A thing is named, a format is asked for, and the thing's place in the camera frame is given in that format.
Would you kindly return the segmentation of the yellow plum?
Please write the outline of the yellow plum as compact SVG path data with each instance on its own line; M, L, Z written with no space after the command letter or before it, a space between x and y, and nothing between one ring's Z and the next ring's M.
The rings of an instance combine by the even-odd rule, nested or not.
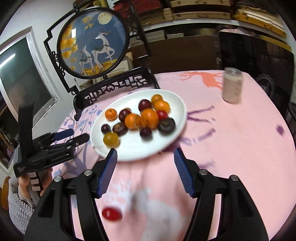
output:
M112 132L108 132L104 135L103 142L110 148L117 148L120 144L119 136Z

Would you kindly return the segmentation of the small mandarin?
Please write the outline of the small mandarin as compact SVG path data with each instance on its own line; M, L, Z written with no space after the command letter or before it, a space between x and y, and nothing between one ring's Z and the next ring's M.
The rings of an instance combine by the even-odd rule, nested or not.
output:
M109 108L105 111L105 118L108 120L108 121L114 121L115 119L117 119L117 111L113 108Z

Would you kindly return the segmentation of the dark mangosteen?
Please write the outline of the dark mangosteen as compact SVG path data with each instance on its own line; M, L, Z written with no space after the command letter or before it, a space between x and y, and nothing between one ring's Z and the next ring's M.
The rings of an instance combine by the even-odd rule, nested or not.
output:
M125 135L127 131L128 131L128 128L122 122L119 122L112 127L112 132L116 133L119 137L121 137L122 135Z
M161 120L158 124L158 131L162 135L170 135L176 129L176 123L173 118Z

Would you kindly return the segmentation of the red cherry tomato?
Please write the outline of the red cherry tomato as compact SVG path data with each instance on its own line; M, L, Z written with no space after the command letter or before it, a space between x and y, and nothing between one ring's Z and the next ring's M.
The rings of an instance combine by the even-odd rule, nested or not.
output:
M122 212L115 207L105 207L102 209L102 216L109 221L119 221L122 219Z
M159 121L166 120L169 117L168 113L164 110L158 110L157 115L158 115Z

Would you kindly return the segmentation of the dark red plum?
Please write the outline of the dark red plum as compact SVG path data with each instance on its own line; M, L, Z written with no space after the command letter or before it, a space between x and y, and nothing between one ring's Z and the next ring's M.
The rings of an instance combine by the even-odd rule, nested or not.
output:
M127 110L127 109L123 109L120 111L119 115L118 115L118 119L124 123L125 118L127 115L129 115L131 113L131 111Z
M147 108L152 108L152 103L147 99L141 100L138 104L138 110L140 112L142 112L143 110L145 110Z

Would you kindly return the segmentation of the small dark cherry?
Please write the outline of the small dark cherry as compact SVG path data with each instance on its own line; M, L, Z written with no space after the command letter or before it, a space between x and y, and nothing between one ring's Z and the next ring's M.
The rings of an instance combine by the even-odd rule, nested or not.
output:
M150 128L146 127L140 131L139 135L143 140L150 140L152 138L152 131Z

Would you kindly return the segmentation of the bumpy mandarin orange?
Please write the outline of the bumpy mandarin orange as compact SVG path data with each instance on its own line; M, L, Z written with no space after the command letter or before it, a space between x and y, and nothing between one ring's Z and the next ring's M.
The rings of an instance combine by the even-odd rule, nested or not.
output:
M141 125L143 128L155 130L159 124L159 117L155 110L146 108L141 112Z

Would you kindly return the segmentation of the smooth orange front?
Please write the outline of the smooth orange front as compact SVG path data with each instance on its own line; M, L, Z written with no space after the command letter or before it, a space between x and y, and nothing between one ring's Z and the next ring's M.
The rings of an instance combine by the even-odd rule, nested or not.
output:
M166 113L169 113L171 108L168 102L164 100L159 100L154 103L154 109L155 111L165 111Z

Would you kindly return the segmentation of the dark cherry with stem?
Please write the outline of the dark cherry with stem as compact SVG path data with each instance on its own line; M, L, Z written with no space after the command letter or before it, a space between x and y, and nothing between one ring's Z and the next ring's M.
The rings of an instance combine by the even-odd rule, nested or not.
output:
M108 124L103 124L101 126L101 132L105 135L108 132L111 132L111 127Z

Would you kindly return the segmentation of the window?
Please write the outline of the window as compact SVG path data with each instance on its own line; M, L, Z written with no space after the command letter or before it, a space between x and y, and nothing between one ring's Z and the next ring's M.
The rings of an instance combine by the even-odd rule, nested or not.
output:
M19 107L33 104L33 130L53 129L53 109L59 97L41 58L32 27L1 44L1 95L17 120Z

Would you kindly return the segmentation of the white oval plate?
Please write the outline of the white oval plate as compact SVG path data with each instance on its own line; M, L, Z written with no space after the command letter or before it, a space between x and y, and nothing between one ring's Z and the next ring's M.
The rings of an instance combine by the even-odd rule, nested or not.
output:
M144 99L151 98L159 94L168 103L168 117L175 121L176 127L170 134L162 134L158 130L159 120L156 116L156 110L152 107L147 111L139 111L138 105ZM108 135L113 137L113 142L118 140L118 146L115 147L120 162L136 161L150 157L165 148L169 147L183 131L187 122L187 108L184 101L175 93L168 90L148 89L128 94L120 99L112 102L94 121L91 132L90 142L97 154L106 157L111 149L103 139L106 136L101 131L104 124L111 128L120 123L119 118L109 120L106 117L108 110L115 110L117 114L124 108L131 109L131 114L128 114L123 122L127 127L127 132L124 135L118 136Z

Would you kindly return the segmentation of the pink printed tablecloth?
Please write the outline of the pink printed tablecloth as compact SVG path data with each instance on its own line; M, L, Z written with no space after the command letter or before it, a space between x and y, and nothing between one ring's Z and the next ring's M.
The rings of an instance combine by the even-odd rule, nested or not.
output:
M242 101L221 98L221 71L157 74L162 89L179 95L188 110L184 133L165 151L116 165L98 210L118 208L119 221L104 219L110 240L182 240L196 201L184 190L174 149L213 175L237 175L273 238L295 206L295 143L262 88L244 76Z

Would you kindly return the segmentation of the round deer embroidery screen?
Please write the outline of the round deer embroidery screen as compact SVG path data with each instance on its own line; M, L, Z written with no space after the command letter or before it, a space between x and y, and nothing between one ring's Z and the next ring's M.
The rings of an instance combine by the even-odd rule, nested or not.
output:
M80 3L57 20L44 41L61 83L74 96L76 121L107 92L122 87L159 88L149 69L151 50L135 7L129 5L124 18L118 11L86 5ZM146 55L138 58L140 66L109 77L123 61L132 37L139 37L146 50Z

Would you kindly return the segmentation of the pink beverage can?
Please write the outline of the pink beverage can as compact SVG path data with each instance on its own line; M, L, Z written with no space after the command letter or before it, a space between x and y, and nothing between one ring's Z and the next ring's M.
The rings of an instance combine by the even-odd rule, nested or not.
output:
M222 99L231 104L241 102L243 74L240 70L226 67L223 74Z

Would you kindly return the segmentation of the storage shelf with boxes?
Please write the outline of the storage shelf with boxes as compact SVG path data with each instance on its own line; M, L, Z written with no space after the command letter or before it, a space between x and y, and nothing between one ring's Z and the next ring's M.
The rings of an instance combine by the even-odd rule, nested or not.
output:
M106 7L128 18L130 5L139 14L146 32L171 26L216 24L232 32L263 35L267 40L287 45L287 27L280 17L262 9L236 6L233 1L92 1L82 9Z

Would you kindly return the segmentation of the black chair right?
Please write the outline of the black chair right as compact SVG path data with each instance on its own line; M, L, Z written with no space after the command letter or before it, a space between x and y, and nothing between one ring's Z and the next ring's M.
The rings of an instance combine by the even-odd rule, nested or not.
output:
M236 68L260 82L268 82L263 77L271 78L269 97L285 115L294 80L293 53L263 39L236 33L220 32L219 43L222 68Z

